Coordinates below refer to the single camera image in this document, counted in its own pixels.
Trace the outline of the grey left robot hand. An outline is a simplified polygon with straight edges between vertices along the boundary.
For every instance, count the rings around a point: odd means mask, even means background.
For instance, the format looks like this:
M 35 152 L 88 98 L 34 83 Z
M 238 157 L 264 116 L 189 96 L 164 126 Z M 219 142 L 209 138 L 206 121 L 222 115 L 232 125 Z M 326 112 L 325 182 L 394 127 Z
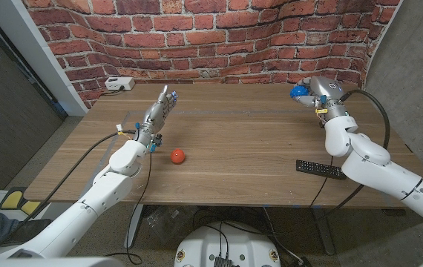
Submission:
M 159 131 L 165 124 L 165 119 L 177 104 L 178 95 L 175 91 L 169 92 L 165 85 L 158 100 L 145 112 L 143 122 L 134 134 L 134 140 L 143 144 L 154 152 L 156 147 L 162 145 L 162 135 Z

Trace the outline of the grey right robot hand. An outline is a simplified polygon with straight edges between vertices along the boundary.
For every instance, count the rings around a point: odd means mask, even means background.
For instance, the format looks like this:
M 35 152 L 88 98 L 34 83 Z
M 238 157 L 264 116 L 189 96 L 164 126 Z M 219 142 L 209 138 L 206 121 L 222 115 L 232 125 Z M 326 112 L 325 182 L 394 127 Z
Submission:
M 315 109 L 318 118 L 325 124 L 339 116 L 348 116 L 341 97 L 344 92 L 335 80 L 324 76 L 304 78 L 290 91 L 290 97 L 306 107 Z

